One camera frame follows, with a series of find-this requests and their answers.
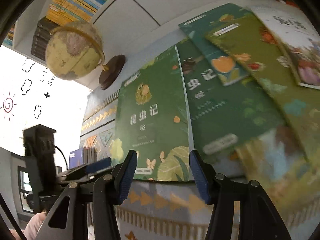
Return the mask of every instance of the globe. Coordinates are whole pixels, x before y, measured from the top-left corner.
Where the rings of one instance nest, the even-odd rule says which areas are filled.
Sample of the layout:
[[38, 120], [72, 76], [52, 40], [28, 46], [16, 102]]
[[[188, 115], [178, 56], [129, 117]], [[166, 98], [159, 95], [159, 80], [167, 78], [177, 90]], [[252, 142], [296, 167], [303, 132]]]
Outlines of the globe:
[[47, 67], [58, 78], [75, 80], [104, 62], [102, 38], [87, 22], [71, 22], [52, 30], [45, 52]]

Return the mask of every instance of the sun drawing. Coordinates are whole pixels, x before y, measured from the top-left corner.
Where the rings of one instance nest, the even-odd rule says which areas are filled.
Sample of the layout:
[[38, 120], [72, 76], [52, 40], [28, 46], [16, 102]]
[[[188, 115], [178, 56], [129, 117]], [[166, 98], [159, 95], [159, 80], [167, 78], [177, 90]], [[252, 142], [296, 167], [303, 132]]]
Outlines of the sun drawing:
[[14, 116], [13, 114], [11, 114], [11, 111], [12, 111], [13, 106], [17, 105], [17, 103], [15, 103], [15, 104], [13, 103], [13, 99], [10, 97], [10, 92], [9, 92], [9, 96], [6, 97], [5, 95], [3, 95], [3, 97], [4, 97], [3, 105], [0, 107], [0, 109], [3, 108], [3, 110], [5, 112], [4, 118], [8, 115], [9, 122], [11, 122], [10, 115]]

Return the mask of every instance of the window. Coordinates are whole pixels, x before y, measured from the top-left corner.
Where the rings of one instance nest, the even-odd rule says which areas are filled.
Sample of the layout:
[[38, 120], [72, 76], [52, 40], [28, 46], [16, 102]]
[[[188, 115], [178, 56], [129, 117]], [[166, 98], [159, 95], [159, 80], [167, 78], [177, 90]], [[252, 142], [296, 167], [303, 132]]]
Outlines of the window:
[[27, 195], [32, 191], [26, 168], [18, 166], [18, 182], [22, 210], [24, 212], [33, 213], [33, 210], [29, 208], [26, 200]]

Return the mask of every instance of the teal book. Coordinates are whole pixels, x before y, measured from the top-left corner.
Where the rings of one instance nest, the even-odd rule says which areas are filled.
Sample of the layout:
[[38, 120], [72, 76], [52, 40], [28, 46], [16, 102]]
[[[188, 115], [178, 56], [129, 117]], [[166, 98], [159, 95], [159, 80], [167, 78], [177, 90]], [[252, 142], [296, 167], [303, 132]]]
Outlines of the teal book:
[[112, 164], [138, 155], [135, 179], [188, 181], [186, 94], [175, 46], [145, 64], [121, 85]]
[[213, 28], [222, 26], [233, 19], [241, 18], [247, 13], [250, 12], [235, 4], [227, 3], [179, 24], [180, 29], [208, 60], [210, 67], [224, 86], [243, 79], [248, 76], [248, 73], [225, 52], [209, 42], [205, 35]]
[[177, 48], [195, 149], [217, 172], [243, 175], [235, 147], [283, 125], [281, 113], [252, 77], [223, 86], [190, 39], [179, 42]]

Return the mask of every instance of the blue gripper pad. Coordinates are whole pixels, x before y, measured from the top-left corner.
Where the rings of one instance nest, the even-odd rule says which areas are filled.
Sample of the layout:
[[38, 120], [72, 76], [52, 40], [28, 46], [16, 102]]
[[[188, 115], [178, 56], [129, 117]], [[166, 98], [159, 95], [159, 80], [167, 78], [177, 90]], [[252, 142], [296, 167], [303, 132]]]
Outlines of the blue gripper pad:
[[137, 153], [134, 150], [130, 150], [122, 165], [122, 167], [126, 165], [126, 169], [119, 183], [118, 201], [120, 204], [122, 204], [123, 201], [128, 197], [133, 176], [137, 168], [137, 163], [138, 163]]
[[210, 195], [209, 195], [209, 183], [204, 175], [204, 172], [200, 166], [200, 163], [198, 162], [196, 158], [195, 151], [191, 151], [189, 155], [189, 161], [190, 161], [190, 168], [193, 174], [193, 177], [196, 181], [196, 186], [198, 188], [198, 192], [201, 196], [201, 198], [204, 200], [206, 204], [210, 202]]

